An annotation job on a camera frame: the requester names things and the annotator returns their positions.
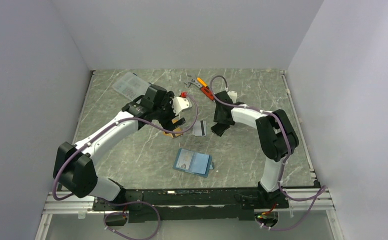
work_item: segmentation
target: card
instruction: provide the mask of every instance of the card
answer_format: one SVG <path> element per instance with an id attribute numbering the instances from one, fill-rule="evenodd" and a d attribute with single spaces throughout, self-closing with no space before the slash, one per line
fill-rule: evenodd
<path id="1" fill-rule="evenodd" d="M 197 137 L 204 137 L 206 135 L 206 122 L 196 121 L 192 128 L 192 134 Z"/>
<path id="2" fill-rule="evenodd" d="M 182 149 L 179 154 L 179 157 L 176 159 L 176 167 L 183 170 L 189 170 L 193 156 L 193 151 L 187 151 L 185 149 Z"/>

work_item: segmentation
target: gray marble surface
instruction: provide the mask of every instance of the gray marble surface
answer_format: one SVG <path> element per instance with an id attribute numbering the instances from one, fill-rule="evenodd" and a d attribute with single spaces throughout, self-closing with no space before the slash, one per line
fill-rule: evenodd
<path id="1" fill-rule="evenodd" d="M 263 110 L 284 109 L 295 130 L 298 128 L 282 78 L 277 69 L 125 69 L 97 70 L 91 83 L 77 131 L 79 141 L 110 121 L 129 102 L 111 86 L 127 71 L 136 73 L 147 82 L 172 90 L 175 94 L 188 91 L 199 106 L 199 120 L 207 123 L 207 136 L 192 135 L 191 131 L 176 138 L 164 136 L 159 130 L 145 126 L 123 139 L 95 167 L 99 176 L 118 181 L 126 188 L 221 188 L 253 187 L 260 180 L 265 162 L 255 129 L 235 124 L 222 137 L 213 134 L 215 104 L 195 86 L 183 83 L 186 73 L 194 73 L 206 83 L 215 75 L 223 75 L 229 90 L 238 93 L 238 101 Z M 214 91 L 223 89 L 223 81 L 216 80 Z M 194 109 L 183 112 L 188 126 L 194 118 Z M 172 168 L 179 148 L 213 157 L 215 169 L 207 178 Z M 302 143 L 285 168 L 285 186 L 313 184 Z"/>

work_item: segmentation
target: white wall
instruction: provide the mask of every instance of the white wall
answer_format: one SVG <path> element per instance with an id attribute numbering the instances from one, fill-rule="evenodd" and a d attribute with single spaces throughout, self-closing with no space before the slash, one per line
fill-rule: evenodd
<path id="1" fill-rule="evenodd" d="M 388 240 L 388 0 L 326 0 L 288 68 L 347 239 Z"/>
<path id="2" fill-rule="evenodd" d="M 286 69 L 323 0 L 53 0 L 91 69 Z"/>
<path id="3" fill-rule="evenodd" d="M 50 1 L 0 1 L 0 239 L 35 237 L 89 74 Z"/>

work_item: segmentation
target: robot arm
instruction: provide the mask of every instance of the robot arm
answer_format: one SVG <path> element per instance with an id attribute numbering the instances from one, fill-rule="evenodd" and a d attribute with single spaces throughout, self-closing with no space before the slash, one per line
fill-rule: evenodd
<path id="1" fill-rule="evenodd" d="M 164 129 L 172 131 L 184 124 L 185 119 L 181 118 L 176 123 L 172 120 L 190 107 L 186 98 L 175 97 L 173 92 L 151 85 L 145 95 L 125 105 L 109 123 L 92 135 L 75 145 L 68 142 L 60 145 L 53 177 L 57 177 L 59 169 L 72 154 L 81 150 L 65 167 L 58 181 L 79 198 L 90 195 L 115 203 L 126 202 L 125 188 L 113 180 L 97 176 L 94 166 L 123 138 L 141 129 L 145 125 L 142 120 L 158 120 Z"/>
<path id="2" fill-rule="evenodd" d="M 242 102 L 234 103 L 236 101 L 235 92 L 222 91 L 215 95 L 225 103 L 247 107 Z M 273 111 L 273 113 L 282 122 L 292 154 L 299 144 L 298 137 L 285 111 L 279 109 Z M 221 136 L 230 125 L 234 125 L 235 123 L 242 123 L 257 130 L 261 148 L 266 155 L 264 172 L 260 179 L 259 188 L 262 187 L 266 194 L 278 191 L 278 177 L 282 167 L 281 158 L 288 153 L 288 149 L 275 119 L 258 111 L 230 107 L 216 101 L 214 122 L 217 123 L 211 127 L 211 130 L 218 136 Z"/>

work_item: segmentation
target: black clamp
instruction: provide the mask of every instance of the black clamp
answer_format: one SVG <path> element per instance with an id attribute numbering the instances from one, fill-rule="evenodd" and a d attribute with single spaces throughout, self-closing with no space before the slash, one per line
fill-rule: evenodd
<path id="1" fill-rule="evenodd" d="M 216 98 L 221 100 L 224 103 L 227 104 L 233 104 L 233 105 L 241 105 L 244 104 L 243 102 L 236 102 L 233 103 L 232 99 L 229 97 L 227 91 L 221 91 L 219 93 L 216 93 Z M 216 103 L 216 108 L 214 111 L 214 119 L 213 121 L 216 123 L 214 126 L 211 127 L 211 131 L 216 134 L 217 136 L 221 137 L 223 133 L 231 127 L 231 125 L 235 125 L 235 122 L 233 121 L 231 110 L 233 109 L 232 106 L 226 106 L 221 104 L 218 101 L 214 101 Z"/>
<path id="2" fill-rule="evenodd" d="M 126 104 L 122 111 L 149 122 L 158 120 L 164 129 L 172 131 L 185 123 L 185 118 L 181 118 L 175 123 L 172 122 L 176 117 L 172 107 L 174 97 L 175 94 L 172 91 L 152 84 L 148 87 L 145 95 L 141 95 Z M 138 130 L 144 125 L 145 123 L 139 122 Z"/>
<path id="3" fill-rule="evenodd" d="M 57 176 L 64 162 L 75 152 L 76 148 L 68 142 L 64 142 L 58 147 L 53 178 Z M 87 196 L 95 188 L 98 181 L 92 159 L 80 152 L 66 166 L 58 181 L 78 198 Z"/>
<path id="4" fill-rule="evenodd" d="M 298 147 L 300 142 L 298 141 L 297 134 L 292 127 L 291 122 L 282 109 L 273 111 L 284 127 L 285 133 L 288 138 L 289 145 L 291 147 L 291 154 L 294 153 L 294 149 Z M 288 148 L 285 143 L 282 132 L 275 133 L 275 130 L 279 130 L 279 124 L 276 120 L 270 116 L 263 116 L 256 119 L 257 132 L 259 134 L 261 149 L 263 150 L 266 157 L 279 162 L 282 157 L 288 153 Z"/>

